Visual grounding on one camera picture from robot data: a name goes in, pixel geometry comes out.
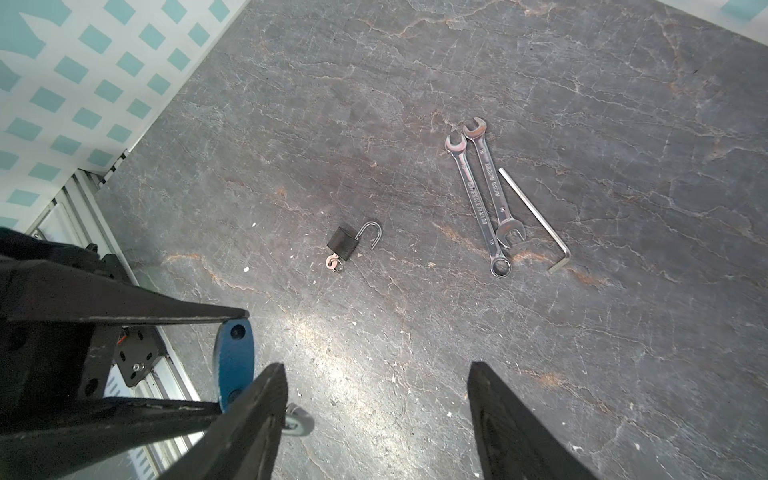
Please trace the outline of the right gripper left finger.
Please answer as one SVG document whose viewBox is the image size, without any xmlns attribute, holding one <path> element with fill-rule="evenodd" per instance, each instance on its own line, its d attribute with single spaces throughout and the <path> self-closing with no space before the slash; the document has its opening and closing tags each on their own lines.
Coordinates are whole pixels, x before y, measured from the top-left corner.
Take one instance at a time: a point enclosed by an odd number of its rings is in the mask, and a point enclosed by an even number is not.
<svg viewBox="0 0 768 480">
<path fill-rule="evenodd" d="M 272 363 L 163 479 L 269 479 L 279 450 L 288 384 Z"/>
</svg>

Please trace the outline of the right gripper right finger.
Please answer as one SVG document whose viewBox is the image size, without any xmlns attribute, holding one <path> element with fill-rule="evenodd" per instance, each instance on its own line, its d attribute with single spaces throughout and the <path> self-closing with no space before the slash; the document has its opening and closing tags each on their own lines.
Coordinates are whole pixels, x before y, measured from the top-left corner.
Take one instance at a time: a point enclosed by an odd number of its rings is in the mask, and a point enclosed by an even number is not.
<svg viewBox="0 0 768 480">
<path fill-rule="evenodd" d="M 485 362 L 471 364 L 467 393 L 486 479 L 593 479 Z"/>
</svg>

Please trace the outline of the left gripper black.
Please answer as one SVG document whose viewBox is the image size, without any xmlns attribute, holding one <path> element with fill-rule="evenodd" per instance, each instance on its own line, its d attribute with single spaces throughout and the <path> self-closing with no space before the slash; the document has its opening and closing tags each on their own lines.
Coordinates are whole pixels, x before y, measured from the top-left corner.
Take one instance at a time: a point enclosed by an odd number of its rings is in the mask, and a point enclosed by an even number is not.
<svg viewBox="0 0 768 480">
<path fill-rule="evenodd" d="M 249 312 L 95 275 L 101 265 L 94 243 L 1 230 L 1 411 L 48 414 L 1 428 L 3 479 L 59 478 L 204 431 L 222 414 L 212 402 L 101 398 L 113 366 L 134 386 L 165 353 L 154 325 L 222 323 Z"/>
</svg>

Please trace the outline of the large blue padlock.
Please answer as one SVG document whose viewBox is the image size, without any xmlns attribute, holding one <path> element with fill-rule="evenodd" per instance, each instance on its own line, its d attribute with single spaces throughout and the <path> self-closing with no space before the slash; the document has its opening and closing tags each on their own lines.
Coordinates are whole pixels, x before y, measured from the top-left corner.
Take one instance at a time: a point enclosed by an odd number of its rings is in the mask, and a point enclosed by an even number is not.
<svg viewBox="0 0 768 480">
<path fill-rule="evenodd" d="M 235 319 L 222 323 L 214 346 L 213 371 L 223 412 L 252 383 L 254 369 L 254 336 L 249 320 Z"/>
</svg>

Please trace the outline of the black padlock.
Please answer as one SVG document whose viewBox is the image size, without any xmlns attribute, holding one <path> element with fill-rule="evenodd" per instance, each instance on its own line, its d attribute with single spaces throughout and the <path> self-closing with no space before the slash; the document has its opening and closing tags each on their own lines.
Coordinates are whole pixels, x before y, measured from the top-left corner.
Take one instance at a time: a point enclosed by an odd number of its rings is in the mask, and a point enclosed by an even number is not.
<svg viewBox="0 0 768 480">
<path fill-rule="evenodd" d="M 370 249 L 374 250 L 383 236 L 383 228 L 377 221 L 366 222 L 356 233 L 350 233 L 343 227 L 338 227 L 327 243 L 327 247 L 332 251 L 332 254 L 327 258 L 327 264 L 348 261 L 358 247 L 363 233 L 369 227 L 374 227 L 377 231 L 377 235 L 370 245 Z"/>
</svg>

